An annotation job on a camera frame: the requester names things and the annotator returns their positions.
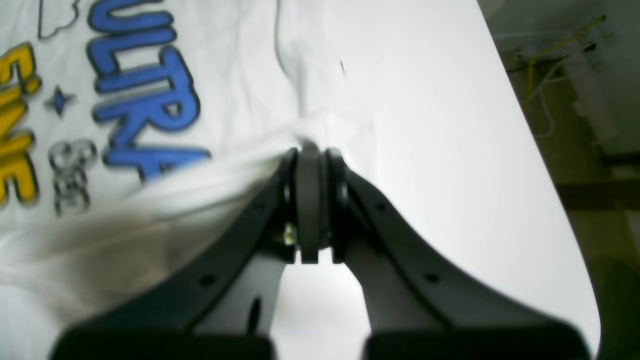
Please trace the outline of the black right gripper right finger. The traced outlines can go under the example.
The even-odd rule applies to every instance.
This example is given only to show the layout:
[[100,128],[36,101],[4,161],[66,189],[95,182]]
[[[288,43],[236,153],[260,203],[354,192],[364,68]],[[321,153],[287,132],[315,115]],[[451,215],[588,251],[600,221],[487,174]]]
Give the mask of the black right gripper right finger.
[[361,285],[365,360],[588,360],[579,331],[441,255],[377,187],[325,151],[327,243]]

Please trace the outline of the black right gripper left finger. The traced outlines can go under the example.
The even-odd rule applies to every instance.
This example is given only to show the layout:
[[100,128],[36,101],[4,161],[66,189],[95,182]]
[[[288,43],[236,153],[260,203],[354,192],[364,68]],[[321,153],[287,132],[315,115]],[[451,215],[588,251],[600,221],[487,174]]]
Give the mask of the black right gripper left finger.
[[293,217],[298,150],[192,262],[160,284],[64,332],[53,360],[276,360],[269,329]]

